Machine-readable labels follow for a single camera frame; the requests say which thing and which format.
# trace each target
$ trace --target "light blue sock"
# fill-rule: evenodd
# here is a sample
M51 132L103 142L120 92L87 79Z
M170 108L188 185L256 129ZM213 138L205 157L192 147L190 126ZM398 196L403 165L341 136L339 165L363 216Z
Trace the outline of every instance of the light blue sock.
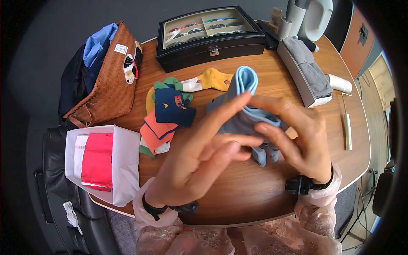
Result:
M249 90L251 94L254 95L257 86L258 76L255 71L247 66L239 67L232 78L228 91L207 104L207 113L219 107L221 104L230 100L231 98L244 93L246 90ZM255 135L263 137L265 142L269 143L269 140L266 137L253 129L254 125L258 122L266 122L273 126L280 127L283 130L288 128L288 126L281 121L278 116L262 109L245 106L242 111L237 113L234 117L222 125L218 133ZM271 149L268 151L268 154L274 162L279 158L279 150L276 151ZM266 152L264 148L252 148L252 156L260 166L266 165Z

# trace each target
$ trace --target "label tag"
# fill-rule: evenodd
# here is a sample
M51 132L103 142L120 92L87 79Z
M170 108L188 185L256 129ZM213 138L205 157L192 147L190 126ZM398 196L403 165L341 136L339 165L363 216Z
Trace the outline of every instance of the label tag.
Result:
M126 55L127 49L128 49L127 46L124 46L124 45L121 45L121 44L118 44L118 43L116 44L116 47L115 47L116 52L120 52L120 53L125 54L125 55Z

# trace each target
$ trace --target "blue sunglasses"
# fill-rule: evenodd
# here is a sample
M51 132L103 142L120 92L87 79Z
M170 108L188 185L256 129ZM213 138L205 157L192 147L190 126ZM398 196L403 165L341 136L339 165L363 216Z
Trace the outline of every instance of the blue sunglasses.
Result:
M219 18L219 19L211 19L211 20L204 21L204 23L220 21L220 20L231 20L231 19L235 19L235 18L234 17L225 17L225 18Z

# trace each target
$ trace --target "red sunglasses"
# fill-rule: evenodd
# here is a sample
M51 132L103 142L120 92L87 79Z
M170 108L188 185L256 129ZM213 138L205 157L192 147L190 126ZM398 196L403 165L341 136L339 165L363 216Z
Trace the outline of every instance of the red sunglasses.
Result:
M183 28L190 27L190 26L195 26L195 25L198 25L198 23L197 23L197 22L188 23L188 24L185 25L185 26L173 28L172 30L169 30L167 33L171 33L171 32L174 32L174 31L176 31L176 30L178 30L178 29L183 29Z

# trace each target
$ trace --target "yellow sock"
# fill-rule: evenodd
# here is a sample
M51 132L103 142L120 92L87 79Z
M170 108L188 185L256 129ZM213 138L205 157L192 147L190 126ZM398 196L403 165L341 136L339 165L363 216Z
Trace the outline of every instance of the yellow sock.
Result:
M181 82L182 91L194 92L209 88L227 91L233 76L233 74L221 73L215 68L208 68L201 75Z
M146 96L146 113L147 115L149 115L149 113L154 110L154 101L152 98L152 94L154 93L154 87L151 87L149 89L149 92L147 92L147 96Z

